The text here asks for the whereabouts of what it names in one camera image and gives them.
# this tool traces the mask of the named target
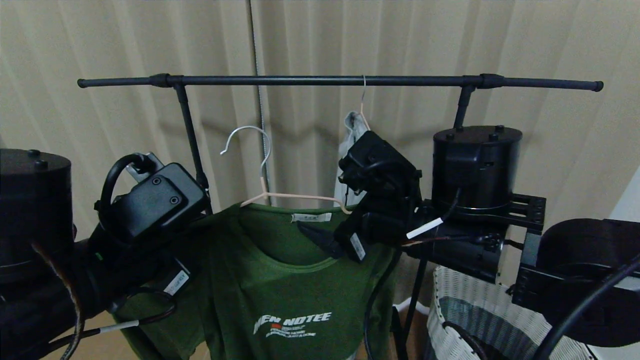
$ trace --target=bolt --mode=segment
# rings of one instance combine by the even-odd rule
[[[33,164],[36,167],[36,170],[47,170],[49,167],[49,163],[44,160],[36,160]]]
[[[29,156],[30,158],[37,158],[38,156],[40,156],[40,150],[31,149],[27,151],[27,156]]]

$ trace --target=black cylindrical motor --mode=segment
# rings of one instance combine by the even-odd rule
[[[433,205],[447,211],[460,189],[457,213],[509,208],[522,132],[502,125],[447,129],[433,136]]]
[[[61,264],[71,258],[71,162],[38,150],[0,149],[0,284],[50,272],[32,241]]]

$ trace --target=hanging clothes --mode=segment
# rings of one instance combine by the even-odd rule
[[[335,359],[353,356],[363,337],[367,300],[393,250],[373,245],[362,264],[329,258],[294,221],[332,230],[339,208],[291,210],[236,204],[192,226],[172,243],[200,271],[176,295],[175,314],[125,329],[142,359],[189,359],[207,342],[211,359]],[[377,359],[387,357],[394,279],[375,302],[369,328]],[[115,315],[118,322],[166,309],[141,294]]]
[[[338,155],[339,158],[342,159],[347,156],[347,152],[353,146],[356,141],[367,131],[367,126],[365,125],[364,119],[360,113],[352,111],[344,118],[344,125],[347,127],[347,133],[344,136],[344,141],[340,143],[338,147]],[[347,186],[338,181],[338,177],[342,174],[342,169],[338,167],[337,175],[335,178],[335,190],[333,192],[333,197],[336,199],[344,199],[344,204],[355,205],[360,202],[360,200],[364,197],[367,192],[361,192],[356,195],[353,190],[349,189],[347,193]]]

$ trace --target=white laundry basket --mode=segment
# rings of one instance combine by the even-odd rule
[[[528,360],[551,325],[544,316],[511,303],[505,286],[489,284],[439,266],[433,273],[433,295],[424,360],[477,360],[478,355],[453,327],[482,344],[488,359]],[[551,360],[593,359],[582,343],[562,338]]]

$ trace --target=light gray cloth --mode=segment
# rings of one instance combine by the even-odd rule
[[[353,146],[356,141],[367,131],[367,126],[364,123],[364,119],[360,113],[352,111],[344,118],[344,125],[347,127],[347,134],[344,136],[344,141],[340,143],[338,148],[338,155],[340,159],[347,156],[347,152]],[[335,190],[333,197],[344,201],[345,205],[358,204],[367,192],[361,192],[356,195],[353,190],[349,189],[349,193],[345,199],[347,193],[347,186],[338,181],[338,177],[342,174],[342,170],[338,167],[338,171],[335,178]]]

